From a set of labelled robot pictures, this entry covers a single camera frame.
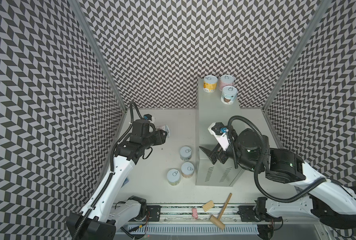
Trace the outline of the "pink can sideways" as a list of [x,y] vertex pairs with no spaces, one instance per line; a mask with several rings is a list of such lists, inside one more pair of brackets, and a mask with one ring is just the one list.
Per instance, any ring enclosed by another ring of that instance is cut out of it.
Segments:
[[170,129],[167,125],[158,126],[158,127],[156,127],[156,129],[165,131],[167,133],[167,138],[170,137]]

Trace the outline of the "pink labelled can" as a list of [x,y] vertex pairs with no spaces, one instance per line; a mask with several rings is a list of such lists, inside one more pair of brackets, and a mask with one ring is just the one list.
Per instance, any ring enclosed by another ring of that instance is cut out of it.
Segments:
[[224,87],[234,86],[236,78],[231,75],[222,75],[220,77],[219,89],[223,90]]

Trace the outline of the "green labelled front can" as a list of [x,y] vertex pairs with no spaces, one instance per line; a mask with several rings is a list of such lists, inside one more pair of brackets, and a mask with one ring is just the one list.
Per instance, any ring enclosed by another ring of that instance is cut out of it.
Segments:
[[181,173],[177,169],[171,169],[167,173],[167,180],[171,186],[176,186],[181,181]]

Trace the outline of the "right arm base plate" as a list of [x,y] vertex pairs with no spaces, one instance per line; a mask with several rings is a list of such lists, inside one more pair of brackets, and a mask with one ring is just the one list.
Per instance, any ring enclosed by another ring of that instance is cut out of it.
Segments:
[[267,223],[281,223],[282,217],[275,218],[267,213],[265,207],[257,207],[252,205],[239,206],[238,215],[241,217],[242,222],[267,222]]

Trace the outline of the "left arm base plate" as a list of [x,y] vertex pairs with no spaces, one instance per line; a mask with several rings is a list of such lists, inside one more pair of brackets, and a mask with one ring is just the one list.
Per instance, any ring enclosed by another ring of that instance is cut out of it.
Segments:
[[160,205],[147,205],[144,221],[159,222],[161,216],[161,208],[162,206]]

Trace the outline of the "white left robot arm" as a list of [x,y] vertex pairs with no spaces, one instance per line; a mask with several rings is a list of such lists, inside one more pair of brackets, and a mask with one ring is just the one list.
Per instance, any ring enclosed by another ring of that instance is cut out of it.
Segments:
[[145,152],[163,145],[170,129],[156,127],[148,119],[132,120],[129,128],[115,143],[109,158],[109,167],[92,197],[79,213],[71,213],[66,220],[73,240],[112,240],[116,231],[130,220],[147,217],[147,201],[131,196],[115,207],[115,199],[125,180],[139,159],[147,159]]

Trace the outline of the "yellow labelled can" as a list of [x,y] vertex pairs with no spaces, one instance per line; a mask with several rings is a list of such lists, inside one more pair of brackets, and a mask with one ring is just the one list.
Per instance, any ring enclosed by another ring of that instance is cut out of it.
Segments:
[[206,93],[213,93],[215,92],[218,84],[218,78],[213,75],[208,75],[204,77],[204,84],[203,84],[203,90]]

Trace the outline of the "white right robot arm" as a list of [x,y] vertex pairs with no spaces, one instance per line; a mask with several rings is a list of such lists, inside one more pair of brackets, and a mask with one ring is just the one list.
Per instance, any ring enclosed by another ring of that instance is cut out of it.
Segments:
[[[285,149],[270,148],[268,138],[257,128],[240,134],[230,127],[211,127],[217,145],[200,150],[212,162],[232,160],[236,167],[254,174],[254,182],[263,194],[254,207],[240,215],[256,222],[281,220],[284,217],[305,217],[319,220],[334,229],[356,228],[356,188],[345,187],[329,179],[299,156]],[[268,180],[300,189],[293,197],[275,197],[263,188],[259,174]]]

